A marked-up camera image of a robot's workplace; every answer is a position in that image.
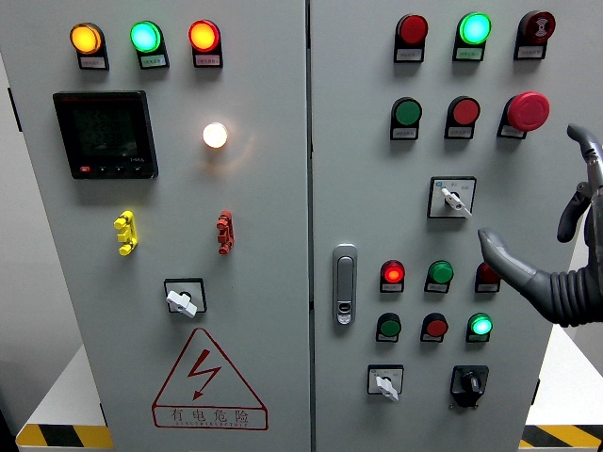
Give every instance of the green push button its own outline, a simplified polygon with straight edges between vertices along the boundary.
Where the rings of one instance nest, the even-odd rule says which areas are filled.
[[[394,337],[402,331],[402,326],[396,320],[387,320],[381,325],[381,334],[387,337]]]
[[[430,266],[429,275],[438,284],[448,284],[454,276],[454,271],[450,262],[438,261]]]
[[[403,99],[394,112],[396,121],[402,125],[413,125],[421,118],[421,106],[414,99]]]

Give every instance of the yellow and black hazard stripe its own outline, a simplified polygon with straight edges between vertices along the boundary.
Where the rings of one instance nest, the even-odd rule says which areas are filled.
[[[599,447],[603,426],[526,426],[520,448]]]
[[[112,449],[113,441],[106,426],[27,424],[17,436],[17,445]]]

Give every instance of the meter display screen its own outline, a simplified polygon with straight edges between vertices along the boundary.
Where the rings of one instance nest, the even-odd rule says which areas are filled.
[[[73,178],[156,177],[144,91],[58,92],[53,99]]]
[[[136,137],[128,110],[75,109],[73,123],[83,155],[136,156]]]

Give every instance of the white indicator light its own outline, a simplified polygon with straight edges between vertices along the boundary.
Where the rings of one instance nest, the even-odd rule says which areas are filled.
[[[219,122],[212,122],[207,124],[204,128],[204,141],[205,144],[211,148],[221,148],[228,138],[228,132]]]

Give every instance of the lightning bolt symbol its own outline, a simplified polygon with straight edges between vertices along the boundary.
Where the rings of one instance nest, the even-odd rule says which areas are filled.
[[[197,400],[199,397],[201,397],[203,395],[203,389],[205,388],[205,386],[207,386],[209,384],[209,382],[214,377],[216,377],[216,375],[218,374],[218,372],[221,369],[221,367],[213,367],[211,369],[205,369],[205,370],[200,371],[199,367],[205,361],[207,356],[209,356],[209,350],[206,348],[204,351],[201,352],[201,355],[197,359],[197,362],[195,363],[195,365],[192,366],[192,369],[190,369],[190,372],[188,372],[189,377],[197,377],[198,375],[211,373],[211,375],[209,376],[209,379],[207,379],[203,388],[201,388],[199,391],[195,391],[195,395],[192,397],[193,401]]]

